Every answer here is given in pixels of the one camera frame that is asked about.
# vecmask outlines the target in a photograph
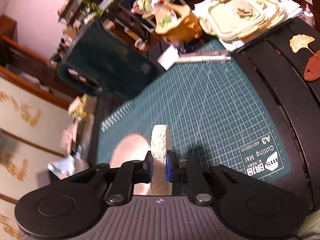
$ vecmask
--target white pen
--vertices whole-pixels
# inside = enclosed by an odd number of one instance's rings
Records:
[[[191,57],[180,57],[177,59],[176,63],[189,63],[189,62],[204,62],[204,61],[217,61],[223,62],[227,60],[232,60],[232,57],[226,55],[219,56],[191,56]]]

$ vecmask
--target person's hand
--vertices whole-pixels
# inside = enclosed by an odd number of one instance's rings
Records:
[[[133,6],[132,6],[132,9],[131,9],[131,13],[132,14],[144,14],[144,11],[140,10],[139,8],[139,4],[138,4],[138,0],[136,0],[134,3],[133,3]]]

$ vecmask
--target wooden cabinet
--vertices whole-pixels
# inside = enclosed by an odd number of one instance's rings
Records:
[[[16,26],[17,26],[16,21],[10,19],[5,15],[0,16],[0,37],[5,35],[10,39],[12,39]],[[8,55],[7,55],[6,47],[2,39],[0,39],[0,65],[5,66],[5,64],[7,63],[8,63]]]

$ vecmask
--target brown dried leaf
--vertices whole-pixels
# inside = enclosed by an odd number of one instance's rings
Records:
[[[310,50],[308,44],[310,42],[313,42],[314,40],[314,37],[310,37],[305,34],[299,34],[292,37],[292,39],[290,40],[290,47],[294,53],[297,53],[302,48]]]

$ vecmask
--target wooden stool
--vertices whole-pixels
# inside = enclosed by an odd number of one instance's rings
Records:
[[[169,0],[170,3],[175,3],[177,0]],[[187,3],[184,0],[178,0],[182,5],[186,5]],[[155,19],[155,15],[153,13],[144,13],[142,18],[145,19],[148,23],[151,24],[154,28],[156,27],[156,22],[153,21]]]

